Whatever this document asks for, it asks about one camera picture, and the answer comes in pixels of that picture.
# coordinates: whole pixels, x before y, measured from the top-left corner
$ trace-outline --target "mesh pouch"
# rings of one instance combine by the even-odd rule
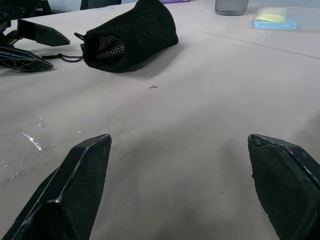
[[[86,64],[113,73],[125,72],[179,41],[174,19],[159,0],[139,0],[132,10],[80,38]]]

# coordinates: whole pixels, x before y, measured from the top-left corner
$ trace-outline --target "black plastic claw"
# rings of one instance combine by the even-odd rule
[[[43,60],[32,52],[11,46],[0,46],[0,66],[27,73],[43,72],[54,67],[50,62]]]
[[[320,239],[320,166],[300,146],[251,134],[258,198],[280,240]]]
[[[27,202],[2,240],[88,240],[104,190],[108,134],[74,146]]]

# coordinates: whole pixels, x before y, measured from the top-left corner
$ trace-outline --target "textured rubber pad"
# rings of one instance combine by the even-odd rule
[[[320,166],[300,146],[251,134],[258,198],[280,240],[320,239]]]

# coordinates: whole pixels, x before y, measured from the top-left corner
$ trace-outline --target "clear plastic cup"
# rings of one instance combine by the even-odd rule
[[[215,0],[215,12],[220,15],[236,16],[247,11],[249,0]]]

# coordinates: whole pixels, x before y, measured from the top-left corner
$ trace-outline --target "table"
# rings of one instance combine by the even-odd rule
[[[1,236],[72,146],[110,133],[92,240],[278,239],[255,192],[247,137],[281,138],[320,159],[320,35],[251,29],[260,5],[227,17],[214,14],[213,4],[168,4],[179,44],[138,71],[60,59],[44,73],[0,69]],[[74,32],[133,6],[32,18],[71,45],[16,46],[80,55]]]

